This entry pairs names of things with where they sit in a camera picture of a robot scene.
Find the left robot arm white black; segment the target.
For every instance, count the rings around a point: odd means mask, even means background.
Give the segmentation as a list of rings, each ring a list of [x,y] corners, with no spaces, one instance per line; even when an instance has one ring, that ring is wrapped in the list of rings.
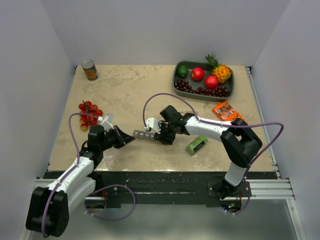
[[[135,137],[117,126],[105,130],[95,125],[88,132],[87,141],[72,165],[46,187],[36,187],[31,195],[25,227],[43,237],[60,237],[67,228],[70,213],[88,196],[99,196],[104,184],[93,178],[95,168],[103,159],[103,152],[122,148]]]

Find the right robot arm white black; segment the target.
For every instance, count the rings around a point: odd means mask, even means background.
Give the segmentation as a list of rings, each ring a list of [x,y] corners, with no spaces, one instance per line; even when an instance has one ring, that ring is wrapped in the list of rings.
[[[231,161],[221,183],[212,188],[220,198],[233,197],[241,190],[247,169],[262,147],[262,141],[243,119],[218,122],[200,118],[194,113],[182,115],[172,105],[160,112],[163,120],[148,118],[144,121],[148,130],[155,131],[154,139],[163,145],[172,145],[177,134],[203,136],[221,142]]]

